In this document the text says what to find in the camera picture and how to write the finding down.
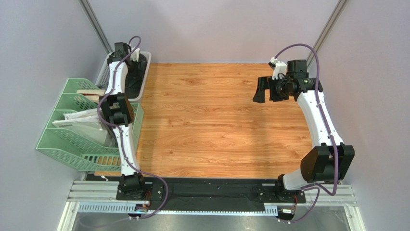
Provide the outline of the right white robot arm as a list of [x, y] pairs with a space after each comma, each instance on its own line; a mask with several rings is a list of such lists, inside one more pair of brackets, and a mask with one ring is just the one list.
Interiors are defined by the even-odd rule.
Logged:
[[259, 77], [253, 97], [256, 103], [264, 103], [265, 91], [269, 100], [281, 102], [293, 97], [301, 108], [311, 136], [312, 149], [301, 160], [299, 169], [282, 174], [276, 184], [276, 196], [286, 201], [291, 193], [324, 183], [343, 180], [355, 156], [352, 145], [346, 145], [334, 127], [325, 104], [323, 88], [317, 78], [309, 76], [306, 60], [287, 63], [272, 57], [269, 66], [271, 76]]

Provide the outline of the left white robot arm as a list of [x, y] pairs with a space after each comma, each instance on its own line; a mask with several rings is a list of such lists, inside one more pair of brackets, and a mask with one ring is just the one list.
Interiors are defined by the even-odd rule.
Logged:
[[115, 50], [107, 58], [110, 68], [109, 85], [97, 105], [100, 121], [111, 128], [117, 140], [121, 167], [117, 200], [144, 200], [148, 196], [135, 156], [132, 137], [135, 114], [125, 94], [126, 76], [132, 67], [130, 57], [136, 50], [127, 43], [115, 43]]

